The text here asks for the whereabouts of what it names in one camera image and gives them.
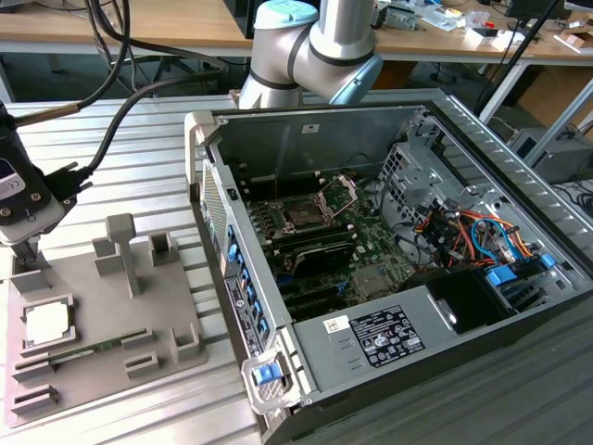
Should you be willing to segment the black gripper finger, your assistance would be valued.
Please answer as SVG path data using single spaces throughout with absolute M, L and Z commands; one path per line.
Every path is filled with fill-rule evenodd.
M 43 274 L 47 261 L 39 248 L 40 236 L 35 235 L 11 247 L 14 259 L 11 266 L 11 277 Z

